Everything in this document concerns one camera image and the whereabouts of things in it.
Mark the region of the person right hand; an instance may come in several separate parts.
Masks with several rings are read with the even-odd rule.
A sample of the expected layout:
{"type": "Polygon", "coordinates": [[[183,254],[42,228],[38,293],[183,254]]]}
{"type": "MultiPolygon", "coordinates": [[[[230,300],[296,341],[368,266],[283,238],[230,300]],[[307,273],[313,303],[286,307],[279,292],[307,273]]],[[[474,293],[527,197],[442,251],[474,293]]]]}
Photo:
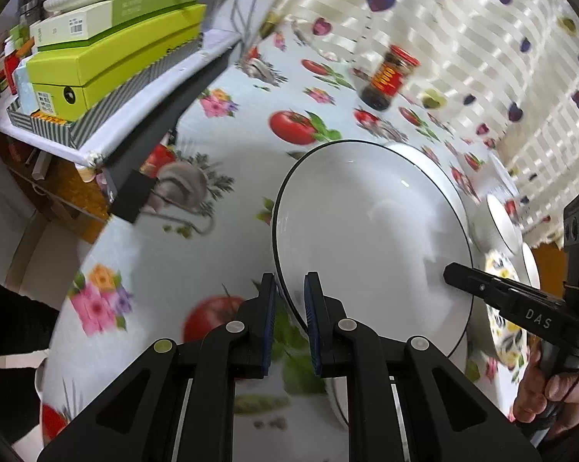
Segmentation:
{"type": "Polygon", "coordinates": [[[524,424],[542,414],[548,403],[559,403],[562,410],[547,434],[547,439],[577,428],[579,425],[579,374],[562,373],[545,378],[539,367],[541,343],[530,351],[530,361],[519,385],[513,405],[514,418],[524,424]]]}

